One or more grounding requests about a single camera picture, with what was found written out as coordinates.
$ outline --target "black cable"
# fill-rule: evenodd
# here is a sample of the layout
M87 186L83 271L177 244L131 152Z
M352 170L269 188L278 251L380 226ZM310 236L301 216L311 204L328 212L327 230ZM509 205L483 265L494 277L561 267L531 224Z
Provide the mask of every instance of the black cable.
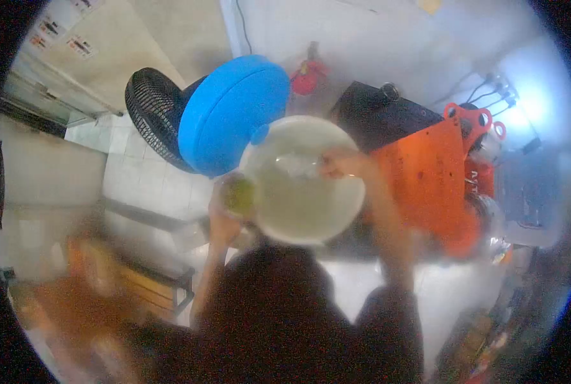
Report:
M507 108L505 108L505 109L503 109L503 110L501 110L501 111L499 111L499 112L495 113L495 114L493 115L493 117L495 117L495 116L498 116L498 115L502 114L503 112L507 111L507 110L508 110L508 109L510 109L511 107L512 107L512 106L508 106Z
M496 90L495 90L495 91L492 91L492 92L490 92L490 93L484 93L482 96L480 96L480 97L478 97L478 98L475 98L475 99L473 99L473 100L471 100L471 101L468 101L467 103L472 103L472 104L473 104L474 102L478 101L478 100L481 99L482 97L494 95L495 93L497 93Z
M487 106L485 106L485 107L482 107L482 108L488 108L488 107L491 107L491 106L493 106L493 105L495 105L495 104L497 104L497 103L500 103L500 102L502 102L502 101L503 101L503 100L505 100L505 99L507 99L507 96L503 96L502 98L498 99L498 100L497 100L497 101L495 101L494 103L490 103L489 105L487 105Z
M486 83L488 83L488 80L484 80L484 82L480 85L478 85L477 87L475 87L474 91L471 92L471 95L469 95L469 97L467 98L466 103L469 102L469 100L471 100L471 98L474 96L475 92L477 92L478 89L482 88L484 85L486 85Z
M252 55L253 50L251 49L251 43L249 42L249 37L247 37L247 26L245 24L245 16L243 15L243 11L241 10L241 5L239 4L239 0L236 0L236 8L239 9L241 20L243 21L243 33L245 34L245 40L247 41L247 45L249 45L249 54Z

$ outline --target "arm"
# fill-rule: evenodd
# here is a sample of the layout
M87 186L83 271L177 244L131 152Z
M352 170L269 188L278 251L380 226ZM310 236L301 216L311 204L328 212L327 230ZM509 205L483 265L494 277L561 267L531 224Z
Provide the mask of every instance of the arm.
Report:
M350 149L332 149L324 154L322 173L331 178L353 176L366 185L366 195L373 215L374 239L382 261L394 283L413 290L413 254L410 233L400 219L385 177L374 161Z
M208 304L214 300L214 295L223 279L228 247L241 232L240 222L228 217L219 209L215 193L217 188L218 186L215 186L213 189L213 197L208 205L210 218L208 256L200 284L196 289L196 296L191 305L189 320L192 327L198 327L199 321L202 321L202 317L206 313Z
M412 242L385 176L371 158L357 151L333 149L324 158L326 176L364 180L374 239L390 275L389 286L373 291L356 319L352 381L421 383L424 357L418 304L412 293Z

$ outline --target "person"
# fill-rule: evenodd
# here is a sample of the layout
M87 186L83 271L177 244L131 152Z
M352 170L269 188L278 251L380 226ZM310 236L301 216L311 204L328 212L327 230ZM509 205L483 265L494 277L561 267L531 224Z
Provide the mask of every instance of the person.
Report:
M191 308L192 331L162 330L161 381L422 381L420 319L410 238L378 167L347 149L324 154L328 178L364 180L388 284L354 324L337 307L330 276L302 248L265 246L225 264L241 223L210 204L210 246Z

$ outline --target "blue lid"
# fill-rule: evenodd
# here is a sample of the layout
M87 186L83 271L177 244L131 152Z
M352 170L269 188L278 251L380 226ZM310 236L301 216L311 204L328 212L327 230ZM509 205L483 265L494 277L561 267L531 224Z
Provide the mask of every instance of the blue lid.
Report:
M181 156L208 177L235 169L247 144L262 142L283 117L289 93L287 73L267 58L228 61L189 98L178 128Z

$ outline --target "black fan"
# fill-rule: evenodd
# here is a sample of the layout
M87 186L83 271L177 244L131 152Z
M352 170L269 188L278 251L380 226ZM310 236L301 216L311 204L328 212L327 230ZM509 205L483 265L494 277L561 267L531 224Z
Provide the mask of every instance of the black fan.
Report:
M184 90L154 68L135 72L126 87L126 106L138 133L168 163L196 173L178 151L178 124L191 95L206 78Z

